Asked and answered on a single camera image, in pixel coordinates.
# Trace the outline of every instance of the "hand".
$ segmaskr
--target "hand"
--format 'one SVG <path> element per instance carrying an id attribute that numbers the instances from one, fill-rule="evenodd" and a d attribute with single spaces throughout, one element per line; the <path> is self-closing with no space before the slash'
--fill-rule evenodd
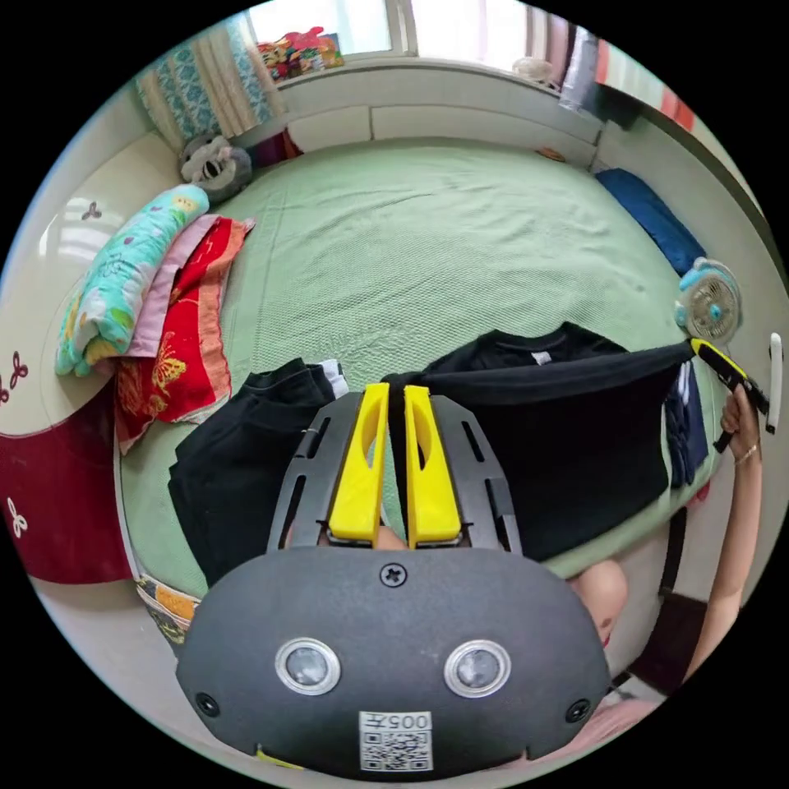
<path id="1" fill-rule="evenodd" d="M 742 458 L 754 445 L 759 443 L 759 418 L 748 400 L 742 384 L 726 398 L 721 416 L 721 427 L 731 433 L 731 453 L 734 460 Z"/>

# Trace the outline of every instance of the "screw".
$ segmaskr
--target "screw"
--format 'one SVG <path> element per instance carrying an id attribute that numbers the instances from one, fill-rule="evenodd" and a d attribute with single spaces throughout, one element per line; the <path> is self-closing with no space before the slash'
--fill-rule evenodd
<path id="1" fill-rule="evenodd" d="M 408 573 L 402 565 L 391 564 L 384 565 L 381 568 L 379 577 L 384 586 L 395 588 L 405 583 L 406 578 L 408 578 Z"/>
<path id="2" fill-rule="evenodd" d="M 591 708 L 592 705 L 589 701 L 586 699 L 579 699 L 570 707 L 570 709 L 567 710 L 565 714 L 565 720 L 568 723 L 578 723 L 583 721 Z"/>
<path id="3" fill-rule="evenodd" d="M 195 702 L 197 708 L 207 717 L 219 715 L 219 705 L 207 693 L 198 693 Z"/>

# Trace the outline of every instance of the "pink towel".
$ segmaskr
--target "pink towel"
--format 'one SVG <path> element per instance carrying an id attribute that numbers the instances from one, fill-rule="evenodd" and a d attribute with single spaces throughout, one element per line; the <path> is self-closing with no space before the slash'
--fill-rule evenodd
<path id="1" fill-rule="evenodd" d="M 148 295 L 145 296 L 131 345 L 123 354 L 124 357 L 155 358 L 159 352 L 164 316 L 167 314 L 175 275 L 183 268 L 208 231 L 214 227 L 218 218 L 217 214 L 203 214 L 178 234 L 156 272 Z"/>

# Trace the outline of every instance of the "black strap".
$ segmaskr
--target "black strap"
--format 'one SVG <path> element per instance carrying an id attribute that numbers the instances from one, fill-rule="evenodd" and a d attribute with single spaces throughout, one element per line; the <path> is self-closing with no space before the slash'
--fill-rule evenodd
<path id="1" fill-rule="evenodd" d="M 682 549 L 685 547 L 685 527 L 688 522 L 688 509 L 683 507 L 671 517 L 668 527 L 668 548 L 666 561 L 663 564 L 663 576 L 660 579 L 658 594 L 665 597 L 674 591 L 676 576 L 680 571 Z"/>

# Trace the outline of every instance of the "window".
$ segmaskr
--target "window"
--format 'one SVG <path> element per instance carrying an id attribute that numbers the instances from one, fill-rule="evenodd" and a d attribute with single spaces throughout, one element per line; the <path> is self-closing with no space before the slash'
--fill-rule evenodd
<path id="1" fill-rule="evenodd" d="M 399 25 L 390 25 L 398 18 L 394 0 L 269 0 L 250 8 L 249 17 L 258 42 L 319 26 L 337 34 L 345 58 L 405 50 Z"/>
<path id="2" fill-rule="evenodd" d="M 518 0 L 411 0 L 423 58 L 460 60 L 512 71 L 526 54 L 526 6 Z"/>
<path id="3" fill-rule="evenodd" d="M 557 61 L 558 76 L 567 55 L 566 32 L 564 50 L 551 33 L 567 23 L 519 0 L 269 0 L 249 16 L 259 42 L 319 25 L 337 34 L 351 60 L 418 52 L 511 72 L 516 60 L 532 55 Z"/>

